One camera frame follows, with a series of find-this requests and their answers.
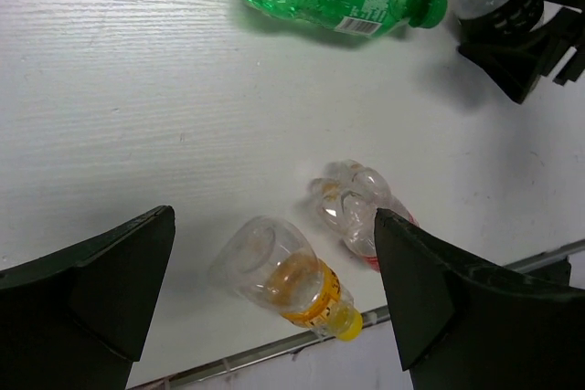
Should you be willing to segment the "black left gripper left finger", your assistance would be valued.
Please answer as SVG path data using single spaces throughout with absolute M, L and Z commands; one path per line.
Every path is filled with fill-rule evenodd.
M 176 235 L 171 206 L 1 272 L 4 389 L 124 389 Z

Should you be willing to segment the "clear bottle yellow label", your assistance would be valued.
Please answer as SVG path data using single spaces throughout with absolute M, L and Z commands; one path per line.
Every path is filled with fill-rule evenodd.
M 363 317 L 337 274 L 292 223 L 256 216 L 221 249 L 209 268 L 218 287 L 320 337 L 350 342 Z

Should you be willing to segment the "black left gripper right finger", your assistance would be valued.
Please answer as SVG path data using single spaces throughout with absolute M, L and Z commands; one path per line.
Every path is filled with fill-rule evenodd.
M 499 266 L 380 209 L 375 245 L 399 359 L 417 389 L 581 389 L 582 241 Z

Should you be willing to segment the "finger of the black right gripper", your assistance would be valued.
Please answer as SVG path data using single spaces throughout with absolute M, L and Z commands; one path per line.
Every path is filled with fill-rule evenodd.
M 559 86 L 578 81 L 584 71 L 584 13 L 562 7 L 545 25 L 527 34 L 485 43 L 466 42 L 458 51 L 511 101 L 521 104 L 572 47 L 576 52 L 553 79 Z

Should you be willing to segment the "clear bottle red label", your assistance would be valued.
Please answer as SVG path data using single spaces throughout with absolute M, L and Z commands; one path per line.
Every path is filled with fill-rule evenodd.
M 379 208 L 417 223 L 380 173 L 353 160 L 330 164 L 326 176 L 311 182 L 310 191 L 317 215 L 374 271 L 379 271 L 374 239 Z

